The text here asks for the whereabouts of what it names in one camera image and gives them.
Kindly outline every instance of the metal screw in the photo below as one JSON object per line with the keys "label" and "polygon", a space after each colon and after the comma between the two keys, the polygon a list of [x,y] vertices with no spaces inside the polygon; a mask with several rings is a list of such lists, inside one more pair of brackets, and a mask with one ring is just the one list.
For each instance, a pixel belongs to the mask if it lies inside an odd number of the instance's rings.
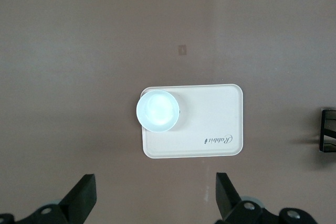
{"label": "metal screw", "polygon": [[42,215],[45,215],[45,214],[48,214],[48,213],[50,213],[50,212],[51,212],[51,208],[48,207],[48,208],[43,209],[43,210],[41,211],[41,214],[42,214]]}
{"label": "metal screw", "polygon": [[293,219],[300,219],[300,215],[298,214],[298,212],[295,212],[294,210],[289,210],[287,214],[289,217]]}
{"label": "metal screw", "polygon": [[254,210],[255,206],[251,202],[244,203],[244,207],[248,210]]}

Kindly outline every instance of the round white bowl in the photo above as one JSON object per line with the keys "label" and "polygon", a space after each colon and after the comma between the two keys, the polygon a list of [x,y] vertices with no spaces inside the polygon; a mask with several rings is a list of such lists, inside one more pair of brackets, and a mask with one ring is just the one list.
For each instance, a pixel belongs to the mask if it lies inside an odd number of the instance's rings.
{"label": "round white bowl", "polygon": [[140,124],[152,132],[170,130],[180,116],[180,107],[176,98],[163,90],[145,93],[140,97],[136,107]]}

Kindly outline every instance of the rectangular plate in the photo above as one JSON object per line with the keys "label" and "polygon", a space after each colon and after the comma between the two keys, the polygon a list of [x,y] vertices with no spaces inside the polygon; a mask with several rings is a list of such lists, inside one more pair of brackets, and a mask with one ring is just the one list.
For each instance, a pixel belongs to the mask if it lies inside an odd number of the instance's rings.
{"label": "rectangular plate", "polygon": [[165,90],[180,106],[169,131],[142,128],[143,151],[150,158],[232,156],[243,148],[243,92],[235,84],[149,87]]}

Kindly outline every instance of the black bracket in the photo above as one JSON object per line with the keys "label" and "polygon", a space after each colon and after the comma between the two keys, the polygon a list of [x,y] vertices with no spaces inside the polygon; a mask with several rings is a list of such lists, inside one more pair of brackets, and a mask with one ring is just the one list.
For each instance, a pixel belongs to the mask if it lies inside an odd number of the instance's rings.
{"label": "black bracket", "polygon": [[322,111],[320,151],[336,152],[336,110]]}
{"label": "black bracket", "polygon": [[40,207],[28,217],[15,221],[1,214],[1,224],[83,224],[97,201],[94,174],[86,174],[59,204]]}
{"label": "black bracket", "polygon": [[216,201],[223,220],[215,224],[317,224],[307,212],[284,208],[279,216],[250,200],[242,200],[226,173],[217,173]]}

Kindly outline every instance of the white cup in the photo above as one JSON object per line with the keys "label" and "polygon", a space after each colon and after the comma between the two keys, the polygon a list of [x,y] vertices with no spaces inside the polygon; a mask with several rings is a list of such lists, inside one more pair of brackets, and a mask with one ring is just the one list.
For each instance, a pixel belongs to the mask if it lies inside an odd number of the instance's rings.
{"label": "white cup", "polygon": [[145,93],[140,97],[136,107],[140,124],[152,132],[170,130],[180,116],[180,107],[176,98],[164,90]]}

